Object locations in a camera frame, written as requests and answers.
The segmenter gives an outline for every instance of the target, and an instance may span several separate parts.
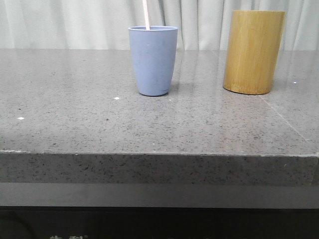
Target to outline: bamboo cylinder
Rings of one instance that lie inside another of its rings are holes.
[[[270,92],[284,19],[284,11],[233,11],[225,89],[249,95]]]

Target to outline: pen holder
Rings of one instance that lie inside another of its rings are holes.
[[[284,19],[284,11],[233,11],[225,89],[249,95],[270,92]]]

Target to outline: bamboo cup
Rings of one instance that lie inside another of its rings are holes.
[[[284,19],[284,11],[233,11],[225,89],[249,95],[270,92]]]

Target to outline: curtain fold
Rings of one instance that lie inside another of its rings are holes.
[[[319,49],[319,0],[148,0],[152,25],[179,28],[177,47],[227,50],[232,10],[283,10],[283,50]],[[129,49],[142,0],[0,0],[0,48]]]

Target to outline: granite countertop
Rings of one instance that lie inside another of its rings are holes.
[[[169,94],[125,50],[0,50],[0,182],[319,184],[319,52],[280,52],[272,91],[222,88],[225,51],[179,51]]]

